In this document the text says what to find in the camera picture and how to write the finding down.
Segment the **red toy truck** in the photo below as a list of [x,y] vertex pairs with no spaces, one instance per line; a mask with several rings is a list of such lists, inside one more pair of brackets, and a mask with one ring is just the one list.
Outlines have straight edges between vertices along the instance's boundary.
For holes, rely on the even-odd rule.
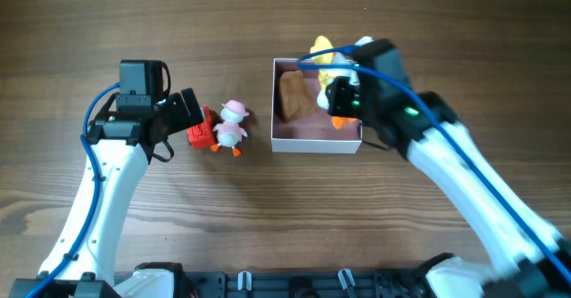
[[192,126],[186,130],[188,143],[193,149],[210,148],[216,144],[215,136],[213,135],[213,118],[211,110],[206,106],[201,106],[203,111],[203,122]]

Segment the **pink hat duck figure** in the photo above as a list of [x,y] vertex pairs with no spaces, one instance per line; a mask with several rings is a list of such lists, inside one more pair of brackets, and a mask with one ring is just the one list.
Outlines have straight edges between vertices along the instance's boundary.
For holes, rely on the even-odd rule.
[[210,146],[213,152],[217,152],[222,146],[230,148],[234,157],[239,157],[241,151],[237,145],[242,142],[248,134],[240,123],[250,115],[245,105],[237,100],[229,100],[222,104],[220,117],[222,122],[216,124],[212,131],[216,134],[217,141]]

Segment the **brown plush bear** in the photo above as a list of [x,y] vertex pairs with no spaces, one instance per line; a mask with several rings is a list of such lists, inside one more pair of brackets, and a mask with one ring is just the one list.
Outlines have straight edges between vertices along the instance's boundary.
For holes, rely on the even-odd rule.
[[282,119],[285,122],[310,117],[318,111],[315,97],[300,70],[287,71],[278,82]]

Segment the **white orange plush duck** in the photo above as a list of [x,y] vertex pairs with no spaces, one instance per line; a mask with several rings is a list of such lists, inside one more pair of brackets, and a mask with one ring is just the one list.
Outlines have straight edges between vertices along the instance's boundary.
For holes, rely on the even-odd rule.
[[[310,53],[316,53],[319,51],[327,50],[333,48],[333,45],[329,41],[329,39],[323,35],[320,35],[316,38],[314,45],[310,48]],[[345,58],[340,53],[327,53],[321,54],[318,56],[312,57],[312,60],[315,64],[318,65],[327,65],[327,64],[349,64],[349,60]],[[327,110],[329,106],[329,101],[327,100],[326,96],[326,89],[327,86],[332,84],[334,79],[342,76],[342,77],[349,77],[349,83],[353,86],[358,87],[360,82],[358,80],[357,72],[354,70],[333,70],[333,69],[320,69],[319,70],[319,84],[320,84],[320,91],[317,96],[317,105],[318,107]],[[356,121],[354,118],[345,118],[345,117],[332,117],[332,124],[335,129],[339,130],[348,124],[353,123]]]

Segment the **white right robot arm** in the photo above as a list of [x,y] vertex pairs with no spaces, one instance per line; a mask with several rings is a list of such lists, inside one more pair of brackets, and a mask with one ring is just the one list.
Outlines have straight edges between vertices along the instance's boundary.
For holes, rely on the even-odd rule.
[[389,148],[427,175],[472,227],[490,266],[450,257],[429,268],[435,294],[500,288],[522,293],[570,291],[570,243],[511,190],[435,92],[415,94],[370,77],[330,79],[320,100],[336,117],[357,118]]

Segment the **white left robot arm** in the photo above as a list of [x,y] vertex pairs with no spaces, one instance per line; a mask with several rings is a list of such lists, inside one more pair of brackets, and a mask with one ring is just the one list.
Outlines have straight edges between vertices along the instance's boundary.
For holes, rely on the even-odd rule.
[[191,88],[134,111],[110,109],[126,99],[116,87],[102,95],[107,102],[100,112],[87,112],[84,119],[80,141],[87,162],[83,178],[59,241],[39,269],[42,286],[78,281],[86,273],[113,283],[129,204],[151,161],[162,159],[154,147],[203,120]]

